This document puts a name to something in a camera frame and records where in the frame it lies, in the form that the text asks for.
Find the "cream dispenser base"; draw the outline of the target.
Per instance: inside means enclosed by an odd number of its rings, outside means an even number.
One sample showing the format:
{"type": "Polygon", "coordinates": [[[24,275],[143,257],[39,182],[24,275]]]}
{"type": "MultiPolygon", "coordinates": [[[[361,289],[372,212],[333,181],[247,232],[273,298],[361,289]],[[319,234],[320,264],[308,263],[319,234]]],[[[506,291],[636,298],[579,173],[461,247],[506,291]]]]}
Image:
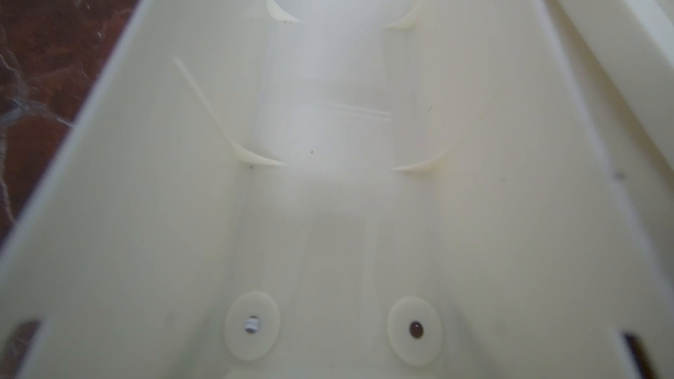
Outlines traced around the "cream dispenser base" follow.
{"type": "Polygon", "coordinates": [[[4,378],[670,378],[673,162],[557,0],[15,0],[4,378]]]}

